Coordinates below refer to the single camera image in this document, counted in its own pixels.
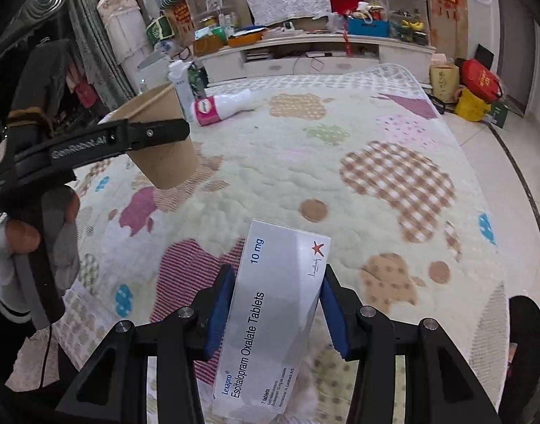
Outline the left gloved hand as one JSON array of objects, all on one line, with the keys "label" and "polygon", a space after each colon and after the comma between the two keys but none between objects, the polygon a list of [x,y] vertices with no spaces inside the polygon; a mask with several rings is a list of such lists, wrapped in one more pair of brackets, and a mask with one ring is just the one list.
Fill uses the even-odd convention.
[{"label": "left gloved hand", "polygon": [[69,186],[0,193],[0,325],[33,331],[65,315],[65,293],[80,270],[76,216]]}]

